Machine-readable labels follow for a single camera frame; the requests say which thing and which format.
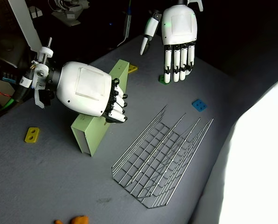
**blue block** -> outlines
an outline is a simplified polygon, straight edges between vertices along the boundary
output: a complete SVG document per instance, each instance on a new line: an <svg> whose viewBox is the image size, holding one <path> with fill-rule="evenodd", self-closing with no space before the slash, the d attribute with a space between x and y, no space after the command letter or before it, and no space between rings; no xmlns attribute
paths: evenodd
<svg viewBox="0 0 278 224"><path fill-rule="evenodd" d="M192 103L192 106L196 108L196 110L198 110L199 112L203 111L205 108L207 108L208 106L206 106L206 104L204 102L202 102L201 100L196 100Z"/></svg>

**screw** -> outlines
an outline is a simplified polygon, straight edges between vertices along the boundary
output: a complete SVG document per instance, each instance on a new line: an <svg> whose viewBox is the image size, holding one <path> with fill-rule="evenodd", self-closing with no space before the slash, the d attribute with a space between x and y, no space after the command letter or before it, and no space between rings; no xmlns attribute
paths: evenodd
<svg viewBox="0 0 278 224"><path fill-rule="evenodd" d="M43 77L45 75L45 73L44 73L43 70L38 70L37 75L40 76L40 77Z"/></svg>

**wire grid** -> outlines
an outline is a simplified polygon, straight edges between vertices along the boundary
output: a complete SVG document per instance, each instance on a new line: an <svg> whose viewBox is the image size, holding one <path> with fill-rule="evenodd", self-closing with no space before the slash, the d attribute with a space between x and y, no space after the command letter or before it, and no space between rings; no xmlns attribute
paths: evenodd
<svg viewBox="0 0 278 224"><path fill-rule="evenodd" d="M211 122L195 136L200 119L179 135L161 122L166 107L152 120L112 167L113 179L147 208L170 201Z"/></svg>

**green box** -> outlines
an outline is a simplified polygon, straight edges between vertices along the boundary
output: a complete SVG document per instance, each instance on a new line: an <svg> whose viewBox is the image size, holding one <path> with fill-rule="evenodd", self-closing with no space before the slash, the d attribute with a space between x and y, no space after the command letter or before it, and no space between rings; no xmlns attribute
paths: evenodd
<svg viewBox="0 0 278 224"><path fill-rule="evenodd" d="M119 60L109 73L109 75L112 76L112 79L119 78L119 86L124 92L128 79L128 69L129 63ZM93 117L79 114L71 125L71 129L81 152L93 156L109 126L110 124L106 123L104 117Z"/></svg>

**yellow block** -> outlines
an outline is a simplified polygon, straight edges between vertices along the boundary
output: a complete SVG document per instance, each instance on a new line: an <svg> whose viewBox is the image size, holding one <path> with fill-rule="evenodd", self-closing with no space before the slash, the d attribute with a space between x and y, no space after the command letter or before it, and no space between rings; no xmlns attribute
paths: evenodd
<svg viewBox="0 0 278 224"><path fill-rule="evenodd" d="M30 127L25 137L25 142L36 143L40 129L38 127Z"/></svg>
<svg viewBox="0 0 278 224"><path fill-rule="evenodd" d="M135 65L130 64L128 74L130 74L131 72L136 71L136 70L138 70L138 67L135 66Z"/></svg>

